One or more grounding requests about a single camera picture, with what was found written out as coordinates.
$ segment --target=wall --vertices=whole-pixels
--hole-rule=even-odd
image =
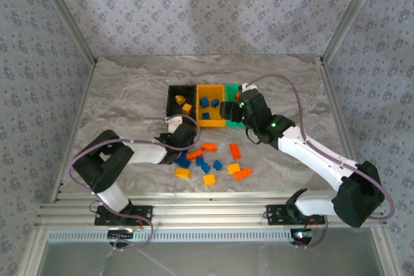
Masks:
[[[50,199],[89,66],[49,0],[0,0],[0,275]]]
[[[367,0],[329,68],[360,160],[373,161],[397,212],[389,221],[414,275],[414,2]]]
[[[65,0],[95,56],[321,55],[349,0]]]

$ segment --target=floor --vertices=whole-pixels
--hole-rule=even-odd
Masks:
[[[168,85],[248,82],[262,74],[277,72],[289,77],[299,90],[308,134],[336,152],[342,147],[313,56],[139,56],[100,58],[82,112],[74,141],[75,155],[103,130],[112,129],[127,138],[152,139],[166,132],[165,113]],[[298,122],[298,108],[289,86],[275,79],[258,83],[273,113]],[[296,191],[301,187],[326,189],[329,185],[316,173],[267,145],[254,145],[242,128],[203,128],[201,142],[214,142],[219,159],[232,163],[228,144],[240,146],[241,167],[251,167],[250,177],[236,182],[225,171],[216,172],[217,183],[205,187],[204,175],[193,164],[189,180],[175,178],[173,165],[129,164],[118,181],[127,193]],[[64,177],[61,191],[83,189]]]

